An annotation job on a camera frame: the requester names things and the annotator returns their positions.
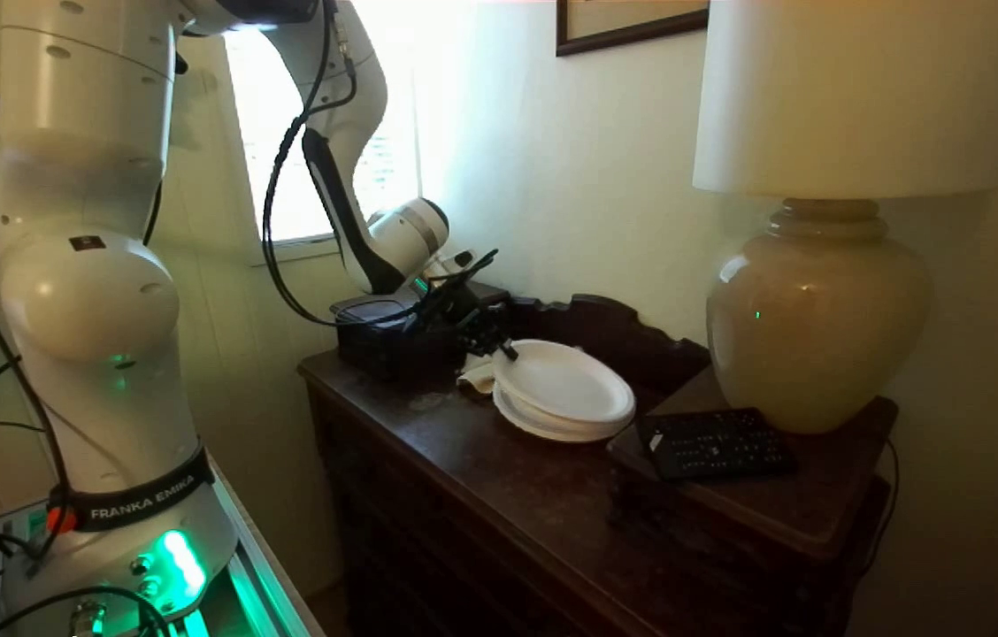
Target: picture frame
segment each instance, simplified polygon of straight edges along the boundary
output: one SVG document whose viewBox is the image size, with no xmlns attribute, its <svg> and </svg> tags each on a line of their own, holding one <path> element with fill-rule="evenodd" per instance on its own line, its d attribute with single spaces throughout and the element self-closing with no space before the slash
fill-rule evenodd
<svg viewBox="0 0 998 637">
<path fill-rule="evenodd" d="M 554 0 L 554 57 L 709 28 L 709 0 Z"/>
</svg>

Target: wooden dresser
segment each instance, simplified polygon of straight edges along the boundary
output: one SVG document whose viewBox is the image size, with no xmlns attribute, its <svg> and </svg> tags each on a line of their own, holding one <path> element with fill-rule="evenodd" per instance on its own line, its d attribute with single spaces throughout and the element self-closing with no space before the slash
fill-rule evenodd
<svg viewBox="0 0 998 637">
<path fill-rule="evenodd" d="M 846 630 L 856 562 L 885 509 L 879 443 L 854 467 L 856 497 L 834 505 L 832 538 L 804 552 L 709 505 L 729 501 L 723 487 L 648 480 L 604 443 L 530 439 L 454 377 L 382 381 L 336 352 L 309 357 L 300 375 L 336 496 L 354 633 Z"/>
</svg>

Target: table lamp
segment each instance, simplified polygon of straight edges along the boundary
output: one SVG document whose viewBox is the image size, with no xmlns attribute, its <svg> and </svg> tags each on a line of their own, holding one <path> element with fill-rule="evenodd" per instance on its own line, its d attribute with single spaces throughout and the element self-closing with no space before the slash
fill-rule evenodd
<svg viewBox="0 0 998 637">
<path fill-rule="evenodd" d="M 998 187 L 998 0 L 712 0 L 695 184 L 781 197 L 709 298 L 723 396 L 846 424 L 929 298 L 879 203 Z"/>
</svg>

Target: remote control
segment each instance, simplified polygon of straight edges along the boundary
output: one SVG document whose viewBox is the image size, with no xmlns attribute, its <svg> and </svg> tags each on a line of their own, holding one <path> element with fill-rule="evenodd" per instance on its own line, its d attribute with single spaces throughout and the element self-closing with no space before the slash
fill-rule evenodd
<svg viewBox="0 0 998 637">
<path fill-rule="evenodd" d="M 636 433 L 658 477 L 669 480 L 786 475 L 796 467 L 781 436 L 751 408 L 648 413 Z"/>
</svg>

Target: green light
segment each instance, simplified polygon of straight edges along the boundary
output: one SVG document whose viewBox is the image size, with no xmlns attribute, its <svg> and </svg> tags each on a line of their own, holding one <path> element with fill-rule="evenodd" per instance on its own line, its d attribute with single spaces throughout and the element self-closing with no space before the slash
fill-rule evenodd
<svg viewBox="0 0 998 637">
<path fill-rule="evenodd" d="M 107 633 L 107 612 L 97 612 L 97 623 L 90 627 L 90 633 Z"/>
<path fill-rule="evenodd" d="M 134 367 L 134 352 L 110 352 L 110 367 Z"/>
<path fill-rule="evenodd" d="M 189 599 L 196 599 L 198 591 L 205 591 L 205 568 L 196 560 L 189 538 L 179 529 L 165 529 L 163 547 L 171 552 L 178 573 L 184 578 L 184 591 Z"/>
<path fill-rule="evenodd" d="M 428 279 L 421 279 L 421 277 L 415 277 L 415 279 L 407 279 L 421 298 L 425 292 L 430 292 L 430 282 Z"/>
<path fill-rule="evenodd" d="M 184 614 L 184 637 L 207 637 L 203 612 Z"/>
<path fill-rule="evenodd" d="M 31 538 L 31 542 L 40 542 L 40 538 L 51 535 L 51 529 L 45 529 L 45 509 L 31 509 L 26 523 L 29 523 L 29 538 Z"/>
<path fill-rule="evenodd" d="M 134 560 L 137 591 L 165 614 L 189 612 L 207 582 L 189 535 L 165 529 Z"/>
<path fill-rule="evenodd" d="M 276 623 L 265 612 L 265 600 L 259 599 L 251 573 L 237 562 L 228 567 L 229 568 L 229 587 L 242 599 L 245 619 L 251 627 L 251 633 L 276 633 Z"/>
</svg>

